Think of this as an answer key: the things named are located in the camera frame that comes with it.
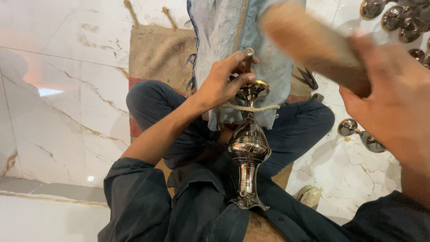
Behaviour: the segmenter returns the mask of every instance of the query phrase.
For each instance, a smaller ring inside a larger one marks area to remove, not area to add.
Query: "person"
[[[273,129],[265,130],[272,155],[259,168],[257,187],[270,209],[228,203],[236,197],[237,166],[200,115],[255,80],[241,71],[244,55],[237,52],[215,62],[188,99],[155,81],[130,90],[127,105],[143,133],[104,180],[111,220],[99,241],[428,241],[430,71],[401,47],[377,47],[359,34],[351,44],[367,67],[372,94],[361,99],[339,91],[347,112],[399,160],[402,192],[361,205],[339,226],[271,181],[333,126],[329,108],[305,101],[280,108]],[[231,73],[239,76],[230,81]],[[162,171],[154,169],[161,158],[173,169],[173,199]]]

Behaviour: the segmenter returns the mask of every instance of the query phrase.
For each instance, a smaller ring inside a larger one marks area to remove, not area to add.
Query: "right hand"
[[[258,64],[254,56],[252,62]],[[192,96],[195,102],[201,103],[203,112],[226,103],[237,91],[255,82],[255,74],[245,73],[245,55],[236,51],[228,57],[213,63],[211,71],[202,86]]]
[[[402,167],[430,177],[430,70],[396,44],[375,46],[355,33],[351,44],[364,61],[372,93],[339,92],[351,117],[381,142]]]

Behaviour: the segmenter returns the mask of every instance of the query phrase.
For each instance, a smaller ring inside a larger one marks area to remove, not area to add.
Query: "dark pants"
[[[140,129],[145,131],[185,100],[165,83],[142,81],[131,88],[127,107]],[[313,100],[282,106],[276,113],[279,117],[275,119],[273,129],[264,129],[272,154],[258,169],[259,174],[268,177],[275,176],[306,153],[335,122],[333,112]],[[207,121],[197,118],[165,152],[166,166],[173,170],[193,162],[218,136],[219,132],[209,130]]]

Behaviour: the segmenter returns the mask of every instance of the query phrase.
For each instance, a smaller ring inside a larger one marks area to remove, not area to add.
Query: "metal hookah stem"
[[[251,72],[252,58],[254,57],[254,50],[246,48],[243,53],[245,54],[245,72]]]

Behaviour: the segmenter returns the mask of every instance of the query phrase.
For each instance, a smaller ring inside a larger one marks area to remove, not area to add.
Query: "forearm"
[[[145,130],[121,156],[156,165],[174,140],[206,111],[201,102],[191,96],[176,110]]]
[[[402,193],[430,210],[430,174],[425,176],[402,166]]]

